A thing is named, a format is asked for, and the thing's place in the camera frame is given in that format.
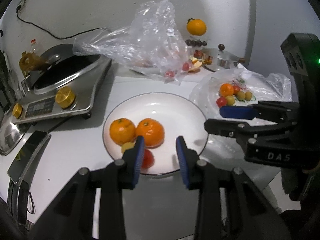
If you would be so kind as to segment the clear box dark fruits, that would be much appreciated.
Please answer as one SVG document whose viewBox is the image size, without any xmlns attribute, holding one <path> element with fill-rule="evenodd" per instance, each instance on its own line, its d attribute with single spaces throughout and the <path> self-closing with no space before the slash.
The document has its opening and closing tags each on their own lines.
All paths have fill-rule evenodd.
<svg viewBox="0 0 320 240">
<path fill-rule="evenodd" d="M 189 47 L 206 47 L 207 46 L 206 40 L 202 40 L 196 36 L 190 36 L 185 40 L 185 43 Z"/>
</svg>

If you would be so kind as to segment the small steel pot with lid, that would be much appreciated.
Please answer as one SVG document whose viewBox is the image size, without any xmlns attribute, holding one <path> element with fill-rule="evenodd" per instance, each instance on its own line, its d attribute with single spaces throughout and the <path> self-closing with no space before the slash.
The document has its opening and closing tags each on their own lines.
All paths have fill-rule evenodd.
<svg viewBox="0 0 320 240">
<path fill-rule="evenodd" d="M 237 68 L 238 64 L 244 64 L 246 60 L 243 57 L 228 52 L 223 44 L 219 44 L 217 48 L 202 49 L 203 66 L 212 71 Z"/>
</svg>

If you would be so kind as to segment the steel dome lid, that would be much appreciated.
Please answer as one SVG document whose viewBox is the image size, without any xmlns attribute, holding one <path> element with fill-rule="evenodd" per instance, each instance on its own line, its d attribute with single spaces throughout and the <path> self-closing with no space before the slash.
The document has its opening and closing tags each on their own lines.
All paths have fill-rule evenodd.
<svg viewBox="0 0 320 240">
<path fill-rule="evenodd" d="M 1 122 L 0 152 L 1 156 L 8 155 L 20 142 L 29 129 L 28 124 L 14 124 L 13 116 L 6 114 Z"/>
</svg>

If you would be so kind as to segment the small yellow fruit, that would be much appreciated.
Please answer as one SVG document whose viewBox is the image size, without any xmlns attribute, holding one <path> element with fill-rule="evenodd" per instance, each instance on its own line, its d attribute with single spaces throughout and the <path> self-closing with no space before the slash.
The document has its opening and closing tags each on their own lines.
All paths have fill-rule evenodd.
<svg viewBox="0 0 320 240">
<path fill-rule="evenodd" d="M 126 142 L 121 146 L 121 153 L 124 154 L 126 150 L 134 148 L 134 142 Z"/>
</svg>

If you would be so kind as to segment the mandarin orange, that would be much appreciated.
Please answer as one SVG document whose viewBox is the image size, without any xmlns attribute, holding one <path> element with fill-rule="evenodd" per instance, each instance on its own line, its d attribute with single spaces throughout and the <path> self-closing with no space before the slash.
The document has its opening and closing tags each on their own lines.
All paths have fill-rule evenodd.
<svg viewBox="0 0 320 240">
<path fill-rule="evenodd" d="M 127 142 L 135 141 L 136 127 L 131 120 L 127 118 L 120 118 L 112 122 L 109 127 L 109 134 L 113 142 L 122 146 Z"/>
<path fill-rule="evenodd" d="M 142 136 L 146 147 L 156 148 L 164 142 L 165 131 L 163 125 L 155 119 L 146 118 L 139 122 L 136 136 Z"/>
<path fill-rule="evenodd" d="M 219 90 L 220 96 L 227 97 L 227 96 L 233 96 L 234 95 L 234 88 L 229 83 L 224 83 L 220 86 Z"/>
</svg>

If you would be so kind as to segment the wall socket left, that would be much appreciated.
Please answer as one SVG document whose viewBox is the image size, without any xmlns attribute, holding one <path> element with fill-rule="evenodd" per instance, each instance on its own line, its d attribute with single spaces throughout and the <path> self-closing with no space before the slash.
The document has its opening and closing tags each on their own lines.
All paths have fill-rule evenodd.
<svg viewBox="0 0 320 240">
<path fill-rule="evenodd" d="M 20 12 L 23 9 L 23 7 L 25 6 L 25 3 L 26 3 L 26 0 L 21 0 L 17 5 L 16 11 Z"/>
</svg>

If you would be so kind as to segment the large orange on stand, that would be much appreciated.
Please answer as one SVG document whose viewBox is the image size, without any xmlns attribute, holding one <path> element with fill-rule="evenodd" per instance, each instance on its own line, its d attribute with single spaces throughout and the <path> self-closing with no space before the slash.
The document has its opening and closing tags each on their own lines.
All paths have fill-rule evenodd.
<svg viewBox="0 0 320 240">
<path fill-rule="evenodd" d="M 207 26 L 201 19 L 190 18 L 187 21 L 187 31 L 194 36 L 202 36 L 207 31 Z"/>
</svg>

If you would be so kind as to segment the printed flat plastic bag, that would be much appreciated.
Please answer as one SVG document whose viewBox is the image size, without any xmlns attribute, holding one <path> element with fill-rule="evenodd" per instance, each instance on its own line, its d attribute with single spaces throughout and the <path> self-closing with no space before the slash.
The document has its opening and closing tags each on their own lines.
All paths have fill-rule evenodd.
<svg viewBox="0 0 320 240">
<path fill-rule="evenodd" d="M 220 108 L 246 107 L 259 101 L 292 101 L 291 81 L 283 74 L 264 77 L 245 68 L 220 70 L 204 77 L 193 89 L 189 100 L 208 119 L 222 119 Z"/>
</svg>

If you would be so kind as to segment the steel induction cooker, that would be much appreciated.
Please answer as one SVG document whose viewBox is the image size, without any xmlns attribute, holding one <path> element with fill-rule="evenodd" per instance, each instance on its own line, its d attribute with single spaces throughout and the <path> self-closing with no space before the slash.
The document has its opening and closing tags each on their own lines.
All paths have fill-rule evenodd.
<svg viewBox="0 0 320 240">
<path fill-rule="evenodd" d="M 35 94 L 33 84 L 50 64 L 41 56 L 37 59 L 43 65 L 29 72 L 23 83 L 27 86 L 25 96 L 18 100 L 12 110 L 14 124 L 26 124 L 46 119 L 55 119 L 75 115 L 89 114 L 93 108 L 95 96 L 111 66 L 111 59 L 100 58 L 73 74 L 64 85 L 46 94 Z"/>
</svg>

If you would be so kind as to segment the red tomato in clear bag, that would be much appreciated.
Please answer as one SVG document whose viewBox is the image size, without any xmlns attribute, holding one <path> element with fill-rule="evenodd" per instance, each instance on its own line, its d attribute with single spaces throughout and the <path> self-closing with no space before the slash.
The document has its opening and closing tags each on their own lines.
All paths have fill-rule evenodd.
<svg viewBox="0 0 320 240">
<path fill-rule="evenodd" d="M 173 78 L 174 76 L 175 76 L 175 72 L 173 72 L 171 70 L 165 72 L 165 77 Z"/>
</svg>

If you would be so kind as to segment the white plate dark rim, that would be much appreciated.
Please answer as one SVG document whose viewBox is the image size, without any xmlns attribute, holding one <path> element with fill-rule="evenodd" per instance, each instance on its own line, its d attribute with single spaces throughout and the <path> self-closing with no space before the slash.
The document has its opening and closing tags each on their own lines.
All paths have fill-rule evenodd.
<svg viewBox="0 0 320 240">
<path fill-rule="evenodd" d="M 140 94 L 120 103 L 105 121 L 103 142 L 114 160 L 120 159 L 122 153 L 120 146 L 111 139 L 109 128 L 119 118 L 127 118 L 135 125 L 145 118 L 151 118 L 164 127 L 164 142 L 151 149 L 155 163 L 148 169 L 142 169 L 143 175 L 164 176 L 179 170 L 177 137 L 184 137 L 188 148 L 195 150 L 198 155 L 201 155 L 208 141 L 208 133 L 204 130 L 206 117 L 195 104 L 169 93 Z"/>
</svg>

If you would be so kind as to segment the orange peel pieces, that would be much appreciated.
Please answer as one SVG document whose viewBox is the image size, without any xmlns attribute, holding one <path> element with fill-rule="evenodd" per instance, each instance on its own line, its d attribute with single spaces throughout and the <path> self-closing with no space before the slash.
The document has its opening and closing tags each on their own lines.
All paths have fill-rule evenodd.
<svg viewBox="0 0 320 240">
<path fill-rule="evenodd" d="M 201 60 L 193 57 L 191 59 L 191 67 L 189 68 L 188 72 L 198 72 L 202 67 L 203 63 Z"/>
</svg>

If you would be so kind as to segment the red cherry tomato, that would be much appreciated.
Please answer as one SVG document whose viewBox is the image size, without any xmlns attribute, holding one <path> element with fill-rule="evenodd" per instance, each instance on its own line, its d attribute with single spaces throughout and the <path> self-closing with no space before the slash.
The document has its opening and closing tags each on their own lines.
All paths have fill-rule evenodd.
<svg viewBox="0 0 320 240">
<path fill-rule="evenodd" d="M 144 158 L 143 158 L 143 162 L 142 162 L 142 168 L 148 169 L 154 165 L 154 162 L 155 162 L 155 160 L 154 160 L 152 152 L 148 149 L 145 149 Z"/>
<path fill-rule="evenodd" d="M 221 96 L 216 100 L 216 104 L 219 108 L 227 105 L 227 100 L 225 97 Z"/>
</svg>

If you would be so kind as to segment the crumpled clear plastic bag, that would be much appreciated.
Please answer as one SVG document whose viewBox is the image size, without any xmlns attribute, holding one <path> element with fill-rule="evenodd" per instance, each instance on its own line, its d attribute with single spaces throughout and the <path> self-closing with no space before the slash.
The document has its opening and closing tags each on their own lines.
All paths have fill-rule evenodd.
<svg viewBox="0 0 320 240">
<path fill-rule="evenodd" d="M 100 28 L 73 43 L 75 55 L 104 55 L 153 80 L 179 85 L 190 68 L 188 47 L 176 27 L 169 0 L 149 1 L 136 10 L 130 25 L 113 32 Z M 165 77 L 167 71 L 173 78 Z"/>
</svg>

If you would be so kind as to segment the red cap bottle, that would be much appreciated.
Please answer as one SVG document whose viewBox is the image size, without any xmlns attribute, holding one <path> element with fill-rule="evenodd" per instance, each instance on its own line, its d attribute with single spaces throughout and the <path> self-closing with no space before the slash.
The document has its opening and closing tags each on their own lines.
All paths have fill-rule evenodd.
<svg viewBox="0 0 320 240">
<path fill-rule="evenodd" d="M 32 39 L 30 41 L 30 53 L 38 54 L 39 53 L 39 45 L 36 42 L 36 39 Z"/>
</svg>

